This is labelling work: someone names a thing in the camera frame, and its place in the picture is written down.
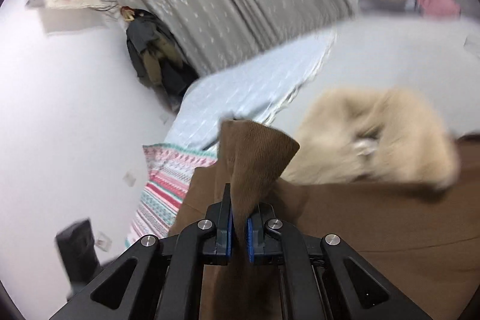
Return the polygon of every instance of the metal screw cap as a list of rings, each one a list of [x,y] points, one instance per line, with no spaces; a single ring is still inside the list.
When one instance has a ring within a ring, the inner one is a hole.
[[[197,225],[200,229],[210,229],[213,223],[210,220],[200,220]]]
[[[336,246],[338,243],[340,243],[340,238],[335,234],[329,234],[325,236],[325,241],[331,246]]]
[[[155,236],[148,235],[148,236],[144,236],[140,243],[142,244],[142,246],[150,247],[150,246],[153,246],[153,244],[155,244],[155,241],[157,241]]]
[[[272,229],[280,229],[283,226],[283,223],[279,219],[271,219],[268,222],[268,226]]]

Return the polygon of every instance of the striped blanket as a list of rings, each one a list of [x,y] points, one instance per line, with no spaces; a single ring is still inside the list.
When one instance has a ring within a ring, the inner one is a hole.
[[[148,182],[125,240],[128,248],[143,235],[165,238],[187,194],[196,167],[217,161],[213,152],[182,148],[175,144],[143,146]]]

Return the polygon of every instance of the brown fabric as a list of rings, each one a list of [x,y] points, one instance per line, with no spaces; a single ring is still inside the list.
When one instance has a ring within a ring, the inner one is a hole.
[[[273,182],[298,148],[292,139],[252,122],[229,121],[220,140],[218,162],[195,170],[171,235],[203,218],[230,182],[237,232],[263,199],[304,234],[340,235],[434,320],[458,318],[480,283],[478,140],[457,142],[460,177],[443,195],[421,185]],[[227,267],[206,268],[201,319],[278,319],[273,270],[250,266],[245,251],[234,254]]]

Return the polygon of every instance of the wall socket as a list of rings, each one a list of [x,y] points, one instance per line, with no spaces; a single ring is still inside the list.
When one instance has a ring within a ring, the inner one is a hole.
[[[112,239],[110,239],[103,232],[98,232],[95,240],[95,246],[100,248],[102,251],[109,252],[110,247],[112,247]]]
[[[135,178],[135,175],[130,170],[125,173],[122,179],[128,187],[134,187],[135,182],[137,181],[137,178]]]

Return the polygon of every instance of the light blue bedsheet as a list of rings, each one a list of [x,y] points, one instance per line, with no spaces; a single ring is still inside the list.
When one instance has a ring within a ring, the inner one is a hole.
[[[224,118],[270,123],[315,76],[334,38],[334,30],[325,29],[199,80],[186,94],[165,142],[204,150],[217,142]]]

